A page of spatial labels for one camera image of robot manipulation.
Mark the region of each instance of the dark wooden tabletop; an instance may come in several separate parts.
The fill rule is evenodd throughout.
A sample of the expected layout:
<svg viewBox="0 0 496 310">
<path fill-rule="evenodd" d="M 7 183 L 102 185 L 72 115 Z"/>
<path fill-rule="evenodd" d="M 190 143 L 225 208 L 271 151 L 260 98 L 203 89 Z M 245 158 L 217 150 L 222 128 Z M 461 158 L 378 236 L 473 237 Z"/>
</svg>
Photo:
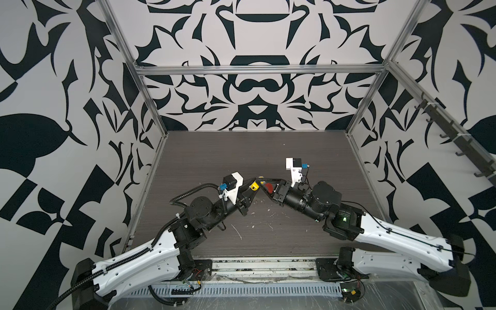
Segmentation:
<svg viewBox="0 0 496 310">
<path fill-rule="evenodd" d="M 374 216 L 379 211 L 344 132 L 188 132 L 172 131 L 155 174 L 132 246 L 153 239 L 157 231 L 182 209 L 169 200 L 199 184 L 215 183 L 233 172 L 291 180 L 286 157 L 301 157 L 310 164 L 308 179 L 323 180 L 343 194 L 343 200 L 363 204 Z M 204 195 L 204 189 L 183 201 Z M 195 256 L 298 256 L 336 255 L 339 248 L 366 244 L 340 241 L 322 230 L 322 223 L 288 207 L 272 203 L 258 193 L 248 215 L 236 212 L 224 221 L 227 230 L 207 232 L 207 240 L 192 251 Z"/>
</svg>

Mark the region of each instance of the black and white patterned wall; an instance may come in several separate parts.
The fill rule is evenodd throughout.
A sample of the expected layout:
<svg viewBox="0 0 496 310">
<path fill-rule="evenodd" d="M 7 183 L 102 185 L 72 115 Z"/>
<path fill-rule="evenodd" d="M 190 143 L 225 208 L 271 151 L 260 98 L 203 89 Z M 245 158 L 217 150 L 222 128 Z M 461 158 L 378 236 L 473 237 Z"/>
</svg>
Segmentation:
<svg viewBox="0 0 496 310">
<path fill-rule="evenodd" d="M 111 0 L 142 66 L 382 63 L 414 3 Z M 168 130 L 315 130 L 346 129 L 371 76 L 149 76 L 146 83 Z"/>
<path fill-rule="evenodd" d="M 433 0 L 398 58 L 489 152 L 495 154 L 496 3 Z M 381 204 L 396 225 L 464 239 L 472 286 L 465 298 L 442 295 L 446 307 L 496 307 L 496 188 L 439 135 L 436 124 L 389 75 L 353 132 Z"/>
<path fill-rule="evenodd" d="M 140 65 L 373 63 L 414 0 L 111 0 Z"/>
<path fill-rule="evenodd" d="M 93 0 L 0 14 L 0 304 L 45 309 L 122 249 L 161 134 Z"/>
<path fill-rule="evenodd" d="M 148 76 L 168 130 L 346 129 L 373 73 Z"/>
</svg>

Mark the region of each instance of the perforated metal channel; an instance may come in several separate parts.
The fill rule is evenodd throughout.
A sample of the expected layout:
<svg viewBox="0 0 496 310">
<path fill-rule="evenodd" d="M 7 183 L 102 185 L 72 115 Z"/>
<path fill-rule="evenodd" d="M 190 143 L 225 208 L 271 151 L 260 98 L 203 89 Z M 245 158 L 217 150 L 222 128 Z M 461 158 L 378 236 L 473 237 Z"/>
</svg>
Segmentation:
<svg viewBox="0 0 496 310">
<path fill-rule="evenodd" d="M 162 297 L 190 297 L 191 295 L 170 295 L 171 289 L 184 290 L 184 285 L 153 285 L 157 295 Z M 337 283 L 253 283 L 253 284 L 202 284 L 197 297 L 269 297 L 269 296 L 330 296 L 342 297 Z M 133 297 L 150 297 L 148 288 L 134 291 Z"/>
</svg>

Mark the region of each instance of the yellow block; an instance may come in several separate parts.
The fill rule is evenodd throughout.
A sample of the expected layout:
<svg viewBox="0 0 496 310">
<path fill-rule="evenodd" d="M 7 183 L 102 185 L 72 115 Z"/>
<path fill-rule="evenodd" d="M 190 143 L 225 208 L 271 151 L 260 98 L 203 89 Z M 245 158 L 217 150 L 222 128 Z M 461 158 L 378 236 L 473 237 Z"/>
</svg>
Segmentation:
<svg viewBox="0 0 496 310">
<path fill-rule="evenodd" d="M 251 190 L 257 190 L 260 186 L 256 182 L 253 182 L 250 186 Z"/>
</svg>

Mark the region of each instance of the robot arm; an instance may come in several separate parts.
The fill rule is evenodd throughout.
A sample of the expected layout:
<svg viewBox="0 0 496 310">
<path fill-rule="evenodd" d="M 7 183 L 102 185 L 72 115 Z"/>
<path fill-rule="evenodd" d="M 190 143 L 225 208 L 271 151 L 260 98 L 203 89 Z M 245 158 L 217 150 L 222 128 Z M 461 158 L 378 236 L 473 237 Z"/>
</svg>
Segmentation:
<svg viewBox="0 0 496 310">
<path fill-rule="evenodd" d="M 277 180 L 273 185 L 275 190 L 265 192 L 274 202 L 293 208 L 316 222 L 323 221 L 323 230 L 332 237 L 368 243 L 395 252 L 341 248 L 339 259 L 331 271 L 335 277 L 328 280 L 342 280 L 345 277 L 340 270 L 347 270 L 347 274 L 375 273 L 417 278 L 429 282 L 431 287 L 443 293 L 454 296 L 468 294 L 470 274 L 468 267 L 461 263 L 464 246 L 460 237 L 432 237 L 384 222 L 343 203 L 341 193 L 323 181 L 310 190 L 301 189 L 298 182 L 297 186 L 292 185 L 285 180 Z"/>
<path fill-rule="evenodd" d="M 324 281 L 343 280 L 345 273 L 347 277 L 377 273 L 413 277 L 429 281 L 441 292 L 467 295 L 470 277 L 467 266 L 461 263 L 464 248 L 460 238 L 426 236 L 383 222 L 342 203 L 341 193 L 324 181 L 311 189 L 309 184 L 305 188 L 307 180 L 302 169 L 308 169 L 308 165 L 302 164 L 301 159 L 286 159 L 286 168 L 291 171 L 291 182 L 259 177 L 243 184 L 243 177 L 236 172 L 224 177 L 219 187 L 206 184 L 173 198 L 171 204 L 185 210 L 167 223 L 154 240 L 96 264 L 90 259 L 81 261 L 76 266 L 71 289 L 48 309 L 54 309 L 72 293 L 74 309 L 106 310 L 109 304 L 139 288 L 158 281 L 187 279 L 195 268 L 190 250 L 206 239 L 205 231 L 215 227 L 225 230 L 224 219 L 236 210 L 245 216 L 259 189 L 281 206 L 324 222 L 323 230 L 335 238 L 395 252 L 341 248 L 336 262 L 324 268 L 327 269 L 327 276 L 321 276 Z M 199 196 L 190 205 L 179 202 L 205 187 L 216 188 L 219 200 L 212 203 L 207 197 Z"/>
</svg>

